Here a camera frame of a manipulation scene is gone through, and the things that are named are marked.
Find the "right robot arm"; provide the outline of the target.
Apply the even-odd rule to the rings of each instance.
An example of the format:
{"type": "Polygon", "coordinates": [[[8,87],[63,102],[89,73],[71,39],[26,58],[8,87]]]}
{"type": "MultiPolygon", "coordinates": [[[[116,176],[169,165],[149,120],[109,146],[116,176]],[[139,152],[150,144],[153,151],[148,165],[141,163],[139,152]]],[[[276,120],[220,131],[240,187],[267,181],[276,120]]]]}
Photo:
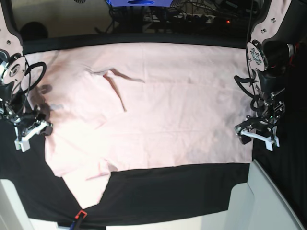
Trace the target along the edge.
{"type": "Polygon", "coordinates": [[[0,2],[0,118],[13,125],[17,150],[30,149],[34,135],[49,136],[53,125],[50,109],[39,95],[37,85],[47,66],[29,65],[23,54],[23,41],[13,22],[12,4],[0,2]]]}

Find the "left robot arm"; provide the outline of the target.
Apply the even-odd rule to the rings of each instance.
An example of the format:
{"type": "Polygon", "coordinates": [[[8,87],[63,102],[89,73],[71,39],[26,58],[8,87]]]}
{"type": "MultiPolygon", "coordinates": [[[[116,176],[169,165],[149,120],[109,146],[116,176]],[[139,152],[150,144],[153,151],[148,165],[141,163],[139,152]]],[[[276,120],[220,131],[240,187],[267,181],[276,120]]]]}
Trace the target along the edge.
{"type": "Polygon", "coordinates": [[[285,113],[283,80],[307,32],[305,0],[265,0],[249,30],[246,43],[248,78],[234,76],[240,89],[251,97],[255,113],[235,126],[243,144],[253,138],[272,151],[280,145],[277,124],[285,113]]]}

